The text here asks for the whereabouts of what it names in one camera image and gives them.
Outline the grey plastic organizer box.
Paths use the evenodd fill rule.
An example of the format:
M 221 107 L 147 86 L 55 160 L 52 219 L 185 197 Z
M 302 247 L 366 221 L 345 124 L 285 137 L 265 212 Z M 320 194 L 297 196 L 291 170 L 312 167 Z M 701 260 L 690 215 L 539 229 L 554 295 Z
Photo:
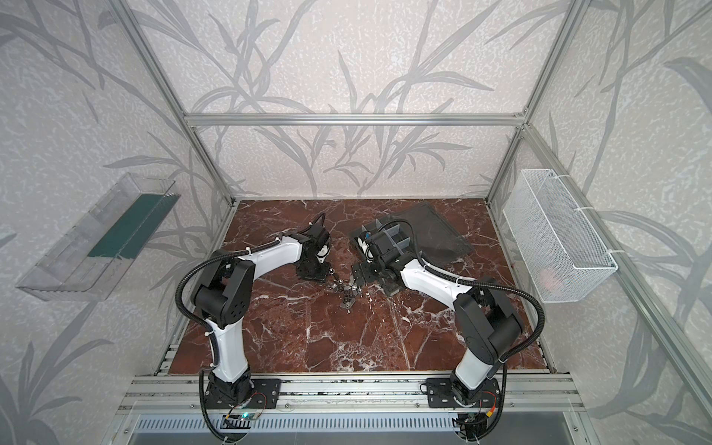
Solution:
M 467 257 L 474 251 L 464 235 L 461 235 L 429 203 L 420 203 L 397 213 L 387 214 L 363 224 L 349 233 L 350 244 L 356 249 L 360 263 L 363 260 L 355 239 L 364 231 L 382 231 L 390 227 L 400 227 L 412 239 L 413 249 L 418 250 L 423 260 L 444 268 Z M 352 280 L 355 281 L 355 265 L 352 266 Z M 382 289 L 392 297 L 403 289 Z

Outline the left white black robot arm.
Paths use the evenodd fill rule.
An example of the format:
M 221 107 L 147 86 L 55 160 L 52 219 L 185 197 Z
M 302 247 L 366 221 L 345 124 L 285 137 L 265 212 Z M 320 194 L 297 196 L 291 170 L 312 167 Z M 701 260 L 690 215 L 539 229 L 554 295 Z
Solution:
M 205 329 L 212 354 L 210 390 L 234 400 L 250 395 L 251 372 L 244 351 L 242 321 L 250 307 L 256 279 L 286 265 L 298 278 L 324 282 L 331 273 L 326 261 L 330 233 L 322 212 L 302 230 L 280 234 L 273 241 L 244 250 L 216 250 L 178 282 L 178 311 Z

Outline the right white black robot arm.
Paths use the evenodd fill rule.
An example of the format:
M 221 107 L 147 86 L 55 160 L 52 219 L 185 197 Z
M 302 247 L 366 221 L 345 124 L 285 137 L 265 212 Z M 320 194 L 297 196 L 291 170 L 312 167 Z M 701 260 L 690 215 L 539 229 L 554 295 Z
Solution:
M 427 261 L 413 226 L 387 222 L 356 235 L 367 270 L 437 300 L 455 313 L 467 345 L 452 371 L 452 387 L 464 404 L 508 360 L 535 343 L 545 327 L 543 306 L 530 293 L 497 281 L 458 276 Z

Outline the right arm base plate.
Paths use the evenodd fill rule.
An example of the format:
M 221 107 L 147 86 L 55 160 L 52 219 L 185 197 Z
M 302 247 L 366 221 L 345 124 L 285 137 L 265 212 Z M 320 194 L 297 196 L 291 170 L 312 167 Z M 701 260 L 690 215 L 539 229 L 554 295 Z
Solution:
M 496 379 L 485 379 L 477 389 L 468 389 L 455 378 L 428 378 L 419 387 L 429 408 L 475 408 L 492 410 L 501 395 Z

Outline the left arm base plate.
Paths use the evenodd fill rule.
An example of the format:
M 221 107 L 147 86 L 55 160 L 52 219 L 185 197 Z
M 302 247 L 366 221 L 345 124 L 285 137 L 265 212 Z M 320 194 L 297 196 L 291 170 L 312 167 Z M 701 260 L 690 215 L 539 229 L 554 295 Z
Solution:
M 210 380 L 204 396 L 208 410 L 232 407 L 248 409 L 276 409 L 282 381 L 278 378 L 241 380 L 234 384 L 220 379 Z

